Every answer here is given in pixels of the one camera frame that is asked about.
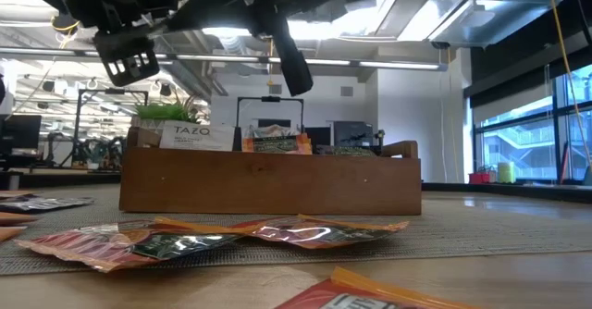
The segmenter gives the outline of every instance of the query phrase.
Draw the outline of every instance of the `wooden crate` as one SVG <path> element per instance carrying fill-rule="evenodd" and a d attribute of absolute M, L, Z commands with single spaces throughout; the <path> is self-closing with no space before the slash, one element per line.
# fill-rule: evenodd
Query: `wooden crate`
<path fill-rule="evenodd" d="M 387 146 L 385 156 L 390 155 L 404 158 L 131 147 L 124 159 L 119 208 L 155 213 L 421 214 L 417 143 Z"/>

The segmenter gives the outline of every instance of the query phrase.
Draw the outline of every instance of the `window frame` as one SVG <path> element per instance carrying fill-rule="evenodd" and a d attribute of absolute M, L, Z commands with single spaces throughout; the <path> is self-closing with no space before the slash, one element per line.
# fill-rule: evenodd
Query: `window frame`
<path fill-rule="evenodd" d="M 481 123 L 475 123 L 473 129 L 473 142 L 474 142 L 474 154 L 475 154 L 475 169 L 478 168 L 478 165 L 483 165 L 484 162 L 484 155 L 483 155 L 483 139 L 485 137 L 484 133 L 493 131 L 493 130 L 500 130 L 506 129 L 510 127 L 515 127 L 518 125 L 538 122 L 541 120 L 552 120 L 553 129 L 554 129 L 554 142 L 555 142 L 555 160 L 556 160 L 556 167 L 557 167 L 557 178 L 556 179 L 518 179 L 516 180 L 517 183 L 529 183 L 529 182 L 538 182 L 538 183 L 545 183 L 545 184 L 556 184 L 561 180 L 561 154 L 562 154 L 562 147 L 566 142 L 569 141 L 570 135 L 570 128 L 569 128 L 569 117 L 575 115 L 575 105 L 567 105 L 569 97 L 567 97 L 567 93 L 570 91 L 565 88 L 566 84 L 566 76 L 562 75 L 558 78 L 549 80 L 551 84 L 551 92 L 552 92 L 552 110 L 548 112 L 541 112 L 534 115 L 529 115 L 525 117 L 515 118 L 506 120 L 500 123 L 487 125 L 485 127 L 480 127 Z M 584 101 L 578 105 L 580 113 L 592 111 L 592 101 Z M 571 163 L 571 157 L 568 157 L 568 162 Z M 571 185 L 582 185 L 583 181 L 574 179 L 572 174 L 572 167 L 567 167 L 567 176 L 565 177 L 563 184 L 571 184 Z"/>

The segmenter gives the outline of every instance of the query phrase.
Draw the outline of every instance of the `ceiling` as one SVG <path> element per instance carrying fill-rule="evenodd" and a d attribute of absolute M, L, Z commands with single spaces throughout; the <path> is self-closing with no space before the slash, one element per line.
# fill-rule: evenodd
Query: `ceiling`
<path fill-rule="evenodd" d="M 520 3 L 514 2 L 518 9 L 523 9 Z M 434 48 L 428 41 L 428 36 L 438 33 L 451 39 L 461 37 L 462 44 L 469 44 L 471 39 L 466 35 L 483 39 L 484 33 L 478 31 L 493 31 L 487 33 L 490 38 L 499 38 L 511 29 L 500 31 L 500 28 L 490 28 L 487 19 L 496 17 L 494 21 L 507 20 L 512 28 L 519 28 L 520 23 L 511 23 L 503 14 L 512 12 L 513 6 L 503 5 L 502 0 L 369 0 L 370 5 L 348 12 L 346 0 L 333 0 L 326 5 L 290 18 L 290 34 L 295 39 L 297 47 L 306 58 L 350 59 L 350 60 L 381 60 L 401 61 L 411 63 L 447 63 L 449 58 L 440 50 Z M 548 9 L 548 3 L 539 0 L 535 12 Z M 60 46 L 64 36 L 57 34 L 49 26 L 50 18 L 56 11 L 42 0 L 0 0 L 0 46 L 24 48 L 51 48 Z M 527 15 L 535 19 L 536 14 Z M 450 27 L 443 29 L 450 22 Z M 91 38 L 95 29 L 80 28 L 76 38 L 68 42 L 67 49 L 93 50 Z M 254 39 L 240 32 L 228 36 L 228 31 L 206 29 L 202 31 L 186 31 L 168 34 L 154 40 L 157 53 L 173 54 L 216 54 L 243 56 L 276 56 L 270 42 Z M 415 40 L 415 42 L 400 42 L 400 39 Z M 51 66 L 50 56 L 10 56 L 0 52 L 0 58 L 8 60 L 18 70 L 17 106 L 19 99 L 28 97 L 39 84 L 39 79 Z M 94 80 L 96 88 L 113 88 L 106 75 L 105 68 L 97 59 L 78 57 L 67 62 L 58 61 L 51 67 L 47 75 L 50 80 L 64 80 L 70 89 L 84 88 L 89 81 Z M 207 103 L 212 95 L 228 95 L 223 83 L 216 80 L 216 75 L 238 73 L 241 76 L 278 74 L 278 65 L 242 63 L 209 63 L 199 61 L 163 61 L 161 73 L 139 83 L 126 87 L 127 91 L 146 91 L 153 102 L 160 102 L 158 83 L 170 83 L 176 86 L 180 97 L 196 95 L 199 98 L 195 106 L 199 107 L 204 117 L 208 116 Z M 358 77 L 359 82 L 365 82 L 374 68 L 325 67 L 310 66 L 315 76 L 350 76 Z M 112 117 L 114 121 L 121 121 L 117 127 L 117 134 L 124 132 L 129 125 L 133 105 L 138 103 L 131 94 L 95 95 L 102 101 L 90 102 L 84 106 L 82 113 L 92 121 L 101 117 Z M 77 98 L 76 92 L 68 95 L 37 92 L 19 111 L 39 113 L 37 100 L 52 100 L 44 117 L 69 120 L 75 111 L 71 102 Z M 166 102 L 174 102 L 169 96 Z M 101 104 L 119 103 L 120 111 L 105 110 Z M 47 121 L 46 125 L 54 126 L 54 122 Z"/>

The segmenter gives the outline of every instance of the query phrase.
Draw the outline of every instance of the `yellow cable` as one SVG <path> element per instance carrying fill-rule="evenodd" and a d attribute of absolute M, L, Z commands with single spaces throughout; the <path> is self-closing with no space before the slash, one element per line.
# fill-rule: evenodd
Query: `yellow cable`
<path fill-rule="evenodd" d="M 454 101 L 454 97 L 452 97 L 452 73 L 450 72 L 451 61 L 452 55 L 450 54 L 450 48 L 448 48 L 448 77 L 450 86 L 450 97 L 452 98 L 452 101 Z M 452 151 L 454 152 L 454 175 L 456 175 L 456 182 L 459 183 L 459 163 L 456 160 L 456 138 L 454 138 L 454 111 L 450 112 L 450 129 L 452 130 Z"/>
<path fill-rule="evenodd" d="M 561 45 L 561 53 L 563 54 L 563 64 L 565 65 L 565 70 L 567 71 L 567 76 L 570 82 L 570 89 L 572 91 L 572 98 L 573 98 L 573 105 L 575 107 L 575 116 L 577 117 L 577 125 L 580 128 L 580 134 L 582 135 L 582 142 L 584 143 L 584 149 L 586 150 L 586 156 L 588 165 L 592 166 L 592 158 L 590 158 L 590 151 L 588 150 L 588 146 L 586 144 L 586 137 L 584 134 L 584 124 L 582 124 L 582 119 L 580 118 L 580 108 L 577 105 L 577 101 L 575 100 L 575 89 L 574 89 L 574 79 L 572 77 L 572 71 L 570 70 L 570 63 L 567 59 L 567 51 L 565 50 L 565 42 L 563 40 L 563 32 L 561 31 L 561 22 L 559 19 L 559 13 L 557 12 L 557 3 L 555 0 L 551 0 L 551 5 L 553 7 L 553 16 L 555 17 L 555 25 L 557 27 L 557 33 L 559 34 L 559 43 Z"/>
<path fill-rule="evenodd" d="M 68 27 L 64 27 L 64 28 L 58 28 L 56 26 L 54 26 L 54 20 L 56 19 L 56 17 L 52 17 L 51 19 L 51 23 L 52 23 L 52 27 L 54 28 L 54 30 L 56 31 L 70 31 L 73 30 L 74 28 L 78 27 L 80 25 L 80 21 L 76 21 L 76 23 L 74 23 L 71 26 Z"/>

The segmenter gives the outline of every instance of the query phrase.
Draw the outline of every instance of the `desk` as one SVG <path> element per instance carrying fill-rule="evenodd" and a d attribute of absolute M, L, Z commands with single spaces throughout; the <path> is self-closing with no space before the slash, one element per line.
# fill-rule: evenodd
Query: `desk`
<path fill-rule="evenodd" d="M 592 205 L 468 193 L 447 204 L 592 220 Z M 408 259 L 339 264 L 458 302 L 505 308 L 592 307 L 592 253 Z M 327 278 L 335 264 L 222 266 L 0 277 L 3 308 L 273 308 Z"/>

